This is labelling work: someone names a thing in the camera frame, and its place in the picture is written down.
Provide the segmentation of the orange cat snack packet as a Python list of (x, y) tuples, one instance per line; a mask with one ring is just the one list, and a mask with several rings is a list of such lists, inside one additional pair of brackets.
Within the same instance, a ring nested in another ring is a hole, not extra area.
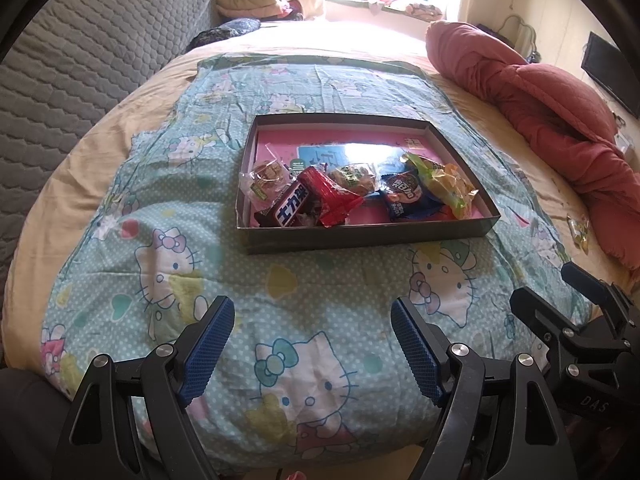
[(456, 200), (458, 207), (470, 206), (477, 194), (476, 187), (472, 185), (460, 168), (451, 162), (446, 164), (442, 170), (442, 185)]

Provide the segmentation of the blue Oreo packet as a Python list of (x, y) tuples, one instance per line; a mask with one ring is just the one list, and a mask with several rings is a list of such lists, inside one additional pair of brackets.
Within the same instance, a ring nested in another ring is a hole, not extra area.
[(390, 220), (423, 220), (437, 214), (444, 203), (421, 182), (414, 170), (384, 174), (378, 188)]

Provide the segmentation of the green milk knot packet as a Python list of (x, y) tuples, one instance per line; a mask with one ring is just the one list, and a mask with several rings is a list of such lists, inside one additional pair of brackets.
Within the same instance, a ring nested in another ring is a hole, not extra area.
[(442, 170), (446, 164), (435, 162), (418, 154), (405, 152), (407, 162), (416, 168), (422, 184), (444, 205), (451, 209), (452, 214), (458, 219), (467, 219), (472, 216), (473, 206), (458, 207), (456, 200), (442, 185)]

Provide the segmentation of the red snack packet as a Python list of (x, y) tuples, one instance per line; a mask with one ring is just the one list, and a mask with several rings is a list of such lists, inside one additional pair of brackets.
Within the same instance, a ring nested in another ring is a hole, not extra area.
[(363, 203), (363, 197), (338, 185), (315, 166), (305, 168), (299, 180), (318, 198), (319, 221), (325, 228), (343, 223)]

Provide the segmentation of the round pizza biscuit packet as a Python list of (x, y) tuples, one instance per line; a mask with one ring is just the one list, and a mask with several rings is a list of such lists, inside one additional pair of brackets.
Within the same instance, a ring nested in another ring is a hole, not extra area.
[(240, 174), (239, 188), (257, 211), (268, 210), (291, 184), (292, 178), (279, 159), (256, 162)]

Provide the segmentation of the black Snickers bar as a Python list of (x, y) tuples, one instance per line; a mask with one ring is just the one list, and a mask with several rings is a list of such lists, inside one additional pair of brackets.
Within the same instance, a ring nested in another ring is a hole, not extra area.
[(297, 216), (309, 204), (311, 192), (303, 182), (296, 179), (277, 198), (270, 209), (255, 212), (254, 219), (261, 228), (286, 228), (294, 226)]

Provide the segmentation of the brown pastry clear packet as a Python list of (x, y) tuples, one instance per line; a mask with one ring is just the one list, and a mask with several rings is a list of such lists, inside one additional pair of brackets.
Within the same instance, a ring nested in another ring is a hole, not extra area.
[(342, 188), (359, 196), (367, 196), (378, 188), (378, 174), (375, 168), (364, 162), (336, 167), (329, 177)]

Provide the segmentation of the small candies on bed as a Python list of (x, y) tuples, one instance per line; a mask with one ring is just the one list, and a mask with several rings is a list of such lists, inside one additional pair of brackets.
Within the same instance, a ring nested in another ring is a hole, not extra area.
[(576, 248), (580, 249), (584, 254), (589, 252), (589, 222), (578, 220), (571, 216), (566, 217), (570, 237)]

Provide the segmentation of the Hello Kitty teal blanket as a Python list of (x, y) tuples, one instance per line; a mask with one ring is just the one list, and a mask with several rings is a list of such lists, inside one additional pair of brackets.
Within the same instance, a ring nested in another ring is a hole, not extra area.
[[(349, 113), (431, 122), (469, 164), (500, 220), (480, 238), (251, 256), (235, 229), (243, 148), (259, 115)], [(533, 187), (407, 64), (218, 55), (128, 157), (54, 281), (40, 339), (44, 376), (72, 396), (90, 360), (145, 356), (217, 296), (235, 326), (190, 409), (226, 474), (361, 460), (425, 439), (436, 408), (390, 327), (408, 297), (481, 356), (541, 345), (511, 313), (522, 286), (573, 323), (587, 301), (562, 281), (567, 253)]]

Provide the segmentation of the red quilted comforter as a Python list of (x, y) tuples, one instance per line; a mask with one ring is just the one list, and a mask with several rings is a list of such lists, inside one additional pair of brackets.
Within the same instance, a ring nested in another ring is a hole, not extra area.
[(532, 151), (582, 198), (603, 251), (639, 267), (639, 174), (615, 144), (612, 110), (565, 70), (530, 64), (475, 26), (438, 21), (425, 43), (434, 69), (500, 110)]

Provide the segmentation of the pink book with blue title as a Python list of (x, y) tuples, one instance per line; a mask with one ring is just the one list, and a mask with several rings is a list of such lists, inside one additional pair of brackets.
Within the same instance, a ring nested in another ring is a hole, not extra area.
[(340, 125), (280, 125), (256, 133), (255, 162), (277, 158), (292, 171), (309, 165), (333, 170), (351, 164), (372, 167), (378, 176), (405, 169), (405, 152), (446, 164), (454, 158), (431, 129)]

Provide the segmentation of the dark shallow cardboard box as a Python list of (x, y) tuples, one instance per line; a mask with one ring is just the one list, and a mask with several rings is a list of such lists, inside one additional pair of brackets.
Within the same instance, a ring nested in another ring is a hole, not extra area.
[(256, 116), (235, 213), (251, 254), (482, 237), (500, 218), (430, 122), (354, 114)]

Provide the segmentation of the dark blue patterned cloth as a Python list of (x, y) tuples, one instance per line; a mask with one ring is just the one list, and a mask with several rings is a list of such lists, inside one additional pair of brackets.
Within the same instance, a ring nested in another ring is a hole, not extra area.
[(224, 24), (204, 30), (204, 32), (199, 32), (186, 46), (186, 52), (206, 46), (206, 44), (244, 36), (250, 32), (256, 32), (258, 29), (260, 29), (260, 21), (254, 18), (235, 18)]

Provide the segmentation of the grey quilted headboard cover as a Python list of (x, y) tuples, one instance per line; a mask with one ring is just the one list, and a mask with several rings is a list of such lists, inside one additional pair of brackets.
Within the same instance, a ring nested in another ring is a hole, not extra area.
[(213, 0), (49, 0), (1, 63), (1, 272), (79, 140), (200, 32)]

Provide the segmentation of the black wall television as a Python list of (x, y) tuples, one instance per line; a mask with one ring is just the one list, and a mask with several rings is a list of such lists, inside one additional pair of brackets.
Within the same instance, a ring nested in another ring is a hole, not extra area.
[(589, 33), (580, 66), (634, 118), (639, 118), (639, 81), (618, 47)]

